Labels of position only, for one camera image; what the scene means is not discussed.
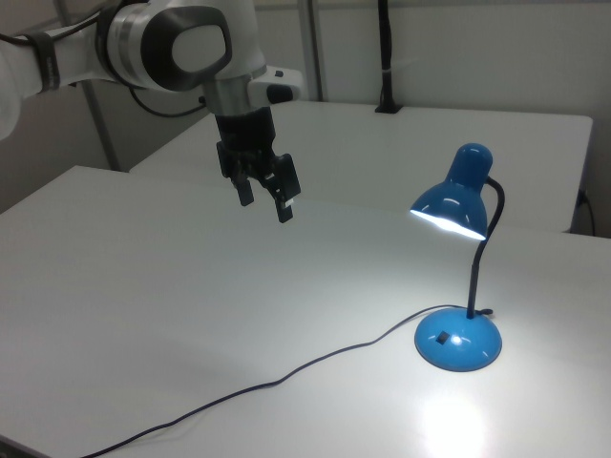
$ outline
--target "desk lamp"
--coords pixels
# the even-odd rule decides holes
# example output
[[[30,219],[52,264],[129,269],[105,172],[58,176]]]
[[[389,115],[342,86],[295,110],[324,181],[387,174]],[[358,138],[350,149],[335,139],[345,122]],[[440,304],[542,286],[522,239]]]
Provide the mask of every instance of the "desk lamp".
[[[429,363],[456,372],[478,370],[500,353],[502,341],[496,326],[484,312],[475,311],[479,261],[505,205],[503,188],[488,177],[493,156],[483,145],[468,143],[456,153],[446,179],[424,193],[411,212],[441,229],[480,240],[471,268],[467,312],[463,308],[439,310],[416,329],[415,344]],[[495,214],[486,227],[486,207],[481,199],[484,184],[497,194]]]

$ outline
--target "white robot link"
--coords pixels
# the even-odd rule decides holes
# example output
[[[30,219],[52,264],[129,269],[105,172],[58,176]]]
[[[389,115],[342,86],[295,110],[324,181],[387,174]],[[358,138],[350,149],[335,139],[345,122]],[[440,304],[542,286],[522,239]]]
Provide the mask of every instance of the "white robot link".
[[[298,99],[299,72],[265,65],[252,0],[123,0],[72,27],[0,35],[0,140],[14,129],[23,99],[86,79],[130,89],[198,86],[217,119],[221,171],[242,205],[257,179],[292,218],[301,192],[290,155],[276,156],[270,106]]]

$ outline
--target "power cord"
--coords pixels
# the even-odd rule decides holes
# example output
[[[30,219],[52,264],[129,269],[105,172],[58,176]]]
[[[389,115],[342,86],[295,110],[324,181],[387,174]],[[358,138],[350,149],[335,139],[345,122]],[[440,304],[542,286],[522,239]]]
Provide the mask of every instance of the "power cord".
[[[453,308],[465,308],[462,307],[460,305],[435,305],[433,307],[428,307],[428,308],[424,308],[422,310],[420,310],[419,312],[416,312],[412,315],[409,315],[405,320],[402,320],[401,322],[397,323],[395,326],[393,326],[391,329],[389,329],[388,331],[386,331],[384,334],[382,334],[380,337],[378,337],[377,339],[374,339],[373,341],[369,341],[369,342],[365,342],[365,343],[358,343],[355,345],[350,345],[350,346],[346,346],[344,348],[340,348],[339,350],[335,350],[332,351],[330,353],[327,353],[325,356],[321,356],[320,358],[316,358],[315,360],[310,361],[309,363],[305,363],[300,365],[299,367],[297,367],[296,369],[292,370],[291,372],[289,372],[288,374],[286,374],[285,376],[282,377],[282,379],[278,379],[275,382],[268,382],[266,384],[260,384],[260,385],[254,385],[251,386],[249,388],[245,388],[245,389],[241,389],[240,391],[236,391],[235,393],[231,393],[228,394],[226,396],[223,396],[222,398],[217,399],[216,401],[213,401],[211,403],[206,404],[205,406],[201,406],[196,408],[195,410],[191,410],[188,413],[185,413],[184,415],[182,415],[181,417],[178,417],[176,420],[173,420],[171,422],[168,423],[164,423],[163,425],[158,425],[156,427],[150,427],[149,429],[146,429],[142,432],[140,432],[139,434],[136,434],[135,436],[130,437],[129,439],[126,439],[122,442],[119,442],[117,444],[114,444],[113,446],[104,448],[103,450],[97,451],[95,453],[92,453],[90,455],[85,455],[81,458],[96,458],[98,456],[102,456],[106,453],[110,453],[111,451],[115,451],[118,448],[124,447],[128,444],[131,444],[132,442],[134,442],[136,439],[139,439],[140,437],[146,436],[148,434],[151,434],[152,432],[155,431],[159,431],[160,429],[166,429],[168,427],[173,427],[174,425],[182,422],[183,420],[186,420],[187,418],[196,415],[198,413],[201,413],[203,411],[205,411],[206,409],[212,407],[212,406],[217,406],[218,404],[224,403],[225,401],[229,401],[230,399],[236,398],[238,396],[241,396],[243,394],[246,393],[251,393],[253,391],[258,391],[260,389],[266,389],[266,388],[273,388],[275,386],[278,386],[280,384],[282,384],[283,382],[286,382],[288,379],[290,379],[291,377],[293,377],[294,375],[296,375],[297,373],[301,372],[304,369],[307,369],[308,367],[311,367],[321,361],[324,361],[328,358],[331,358],[332,356],[335,355],[339,355],[340,353],[346,353],[347,351],[351,351],[351,350],[356,350],[358,348],[364,348],[366,346],[371,346],[374,344],[377,344],[378,342],[380,342],[382,339],[384,339],[385,337],[387,337],[391,332],[396,331],[399,327],[403,326],[404,324],[410,322],[411,320],[413,320],[414,318],[422,315],[423,313],[427,313],[430,312],[431,310],[435,310],[437,308],[446,308],[446,307],[453,307]],[[485,308],[482,310],[476,310],[475,313],[477,315],[492,315],[493,314],[493,310],[490,308]]]
[[[590,228],[592,229],[592,237],[596,236],[596,225],[594,223],[594,211],[592,210],[592,202],[590,202],[590,198],[586,194],[585,191],[579,189],[577,194],[577,207],[581,207],[582,204],[585,204],[588,207],[588,213],[590,215]]]
[[[159,116],[159,117],[183,117],[183,116],[187,116],[187,115],[192,115],[193,113],[196,113],[200,110],[203,110],[204,108],[206,108],[206,100],[204,97],[200,97],[200,106],[192,108],[191,110],[187,110],[186,112],[182,112],[182,113],[161,113],[158,112],[156,110],[153,110],[152,108],[150,108],[149,106],[147,106],[136,94],[136,90],[134,88],[129,88],[130,90],[130,94],[132,95],[132,98],[136,101],[136,103],[138,104],[138,106],[146,111],[147,113],[150,113],[151,115],[155,115],[155,116]]]
[[[72,27],[71,29],[67,30],[67,31],[63,31],[57,35],[54,35],[51,37],[51,40],[53,42],[55,41],[59,41],[62,38],[66,38],[67,36],[70,35],[74,35],[75,33],[77,33],[78,31],[82,31],[83,29],[88,28],[89,26],[95,24],[95,22],[97,21],[97,15],[99,14],[99,10],[96,11],[94,14],[92,14],[88,19],[86,19],[84,22],[81,22],[80,24]],[[9,35],[5,35],[3,33],[0,33],[0,41],[5,41],[7,43],[11,43],[12,45],[16,45],[16,46],[31,46],[31,42],[25,38],[18,38],[15,36],[9,36]]]

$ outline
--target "wall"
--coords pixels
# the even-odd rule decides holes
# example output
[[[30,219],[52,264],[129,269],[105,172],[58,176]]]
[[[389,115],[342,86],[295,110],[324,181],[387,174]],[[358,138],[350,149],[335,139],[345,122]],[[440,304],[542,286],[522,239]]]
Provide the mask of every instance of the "wall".
[[[327,100],[377,103],[375,3],[319,4]],[[390,17],[400,103],[594,118],[582,187],[611,237],[611,4],[399,6]],[[582,210],[576,225],[589,233]]]
[[[58,26],[53,2],[0,0],[0,31]],[[13,134],[0,142],[0,212],[74,165],[108,167],[80,88],[26,100]]]

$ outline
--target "table surface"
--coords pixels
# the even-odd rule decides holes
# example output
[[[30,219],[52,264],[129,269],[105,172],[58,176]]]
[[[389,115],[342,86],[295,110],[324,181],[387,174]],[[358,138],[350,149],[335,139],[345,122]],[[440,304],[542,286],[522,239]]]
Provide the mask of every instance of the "table surface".
[[[75,168],[0,217],[0,434],[81,456],[464,304],[475,244],[391,212]],[[611,243],[499,226],[499,358],[427,364],[408,323],[112,456],[608,456]]]
[[[301,198],[403,213],[442,181],[456,150],[483,143],[507,194],[503,224],[569,229],[592,120],[584,116],[295,102],[273,108],[276,154],[290,153]],[[208,116],[132,169],[146,177],[227,186]],[[484,190],[492,214],[495,194]]]

